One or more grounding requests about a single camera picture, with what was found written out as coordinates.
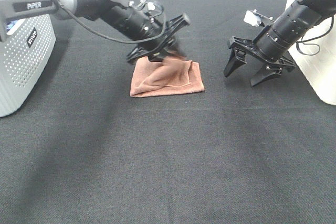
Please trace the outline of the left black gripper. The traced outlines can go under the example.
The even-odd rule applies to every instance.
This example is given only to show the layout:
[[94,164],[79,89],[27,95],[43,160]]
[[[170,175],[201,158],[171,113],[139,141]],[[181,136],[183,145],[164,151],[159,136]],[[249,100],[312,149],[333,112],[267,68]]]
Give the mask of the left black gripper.
[[173,18],[165,24],[165,30],[157,39],[139,43],[128,55],[128,63],[136,63],[140,58],[147,57],[150,62],[162,62],[168,56],[186,59],[180,47],[176,33],[190,24],[186,13]]

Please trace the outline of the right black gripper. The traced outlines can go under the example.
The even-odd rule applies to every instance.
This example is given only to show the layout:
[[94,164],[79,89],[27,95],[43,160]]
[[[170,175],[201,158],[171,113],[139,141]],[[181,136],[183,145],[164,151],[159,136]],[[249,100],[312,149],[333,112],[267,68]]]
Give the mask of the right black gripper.
[[238,38],[232,36],[227,42],[231,49],[229,61],[224,68],[224,77],[229,77],[237,68],[246,64],[246,55],[251,55],[266,65],[266,68],[261,68],[250,80],[252,87],[259,85],[265,81],[276,79],[282,76],[282,70],[286,69],[292,72],[296,67],[294,62],[286,57],[289,52],[276,58],[275,60],[267,57],[250,39]]

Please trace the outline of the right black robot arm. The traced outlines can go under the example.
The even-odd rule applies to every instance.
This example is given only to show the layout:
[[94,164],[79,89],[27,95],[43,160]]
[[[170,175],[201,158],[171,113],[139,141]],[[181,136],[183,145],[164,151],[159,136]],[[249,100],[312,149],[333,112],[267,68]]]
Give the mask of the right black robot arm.
[[294,0],[277,18],[266,17],[255,10],[249,10],[245,22],[263,29],[253,39],[232,37],[228,41],[231,50],[224,69],[228,77],[246,63],[251,55],[263,63],[261,69],[251,78],[251,86],[279,78],[283,70],[293,71],[296,67],[289,59],[289,48],[303,43],[303,36],[314,26],[335,14],[335,0]]

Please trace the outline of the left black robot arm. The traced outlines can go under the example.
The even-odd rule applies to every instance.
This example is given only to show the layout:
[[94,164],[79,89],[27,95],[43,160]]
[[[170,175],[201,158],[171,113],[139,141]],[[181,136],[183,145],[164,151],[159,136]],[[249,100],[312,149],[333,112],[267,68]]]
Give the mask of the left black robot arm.
[[164,7],[155,0],[1,0],[1,41],[6,41],[6,25],[15,20],[51,14],[57,19],[100,19],[125,36],[125,44],[135,44],[128,54],[130,64],[142,57],[160,62],[166,57],[183,59],[177,31],[190,20],[182,14],[166,19]]

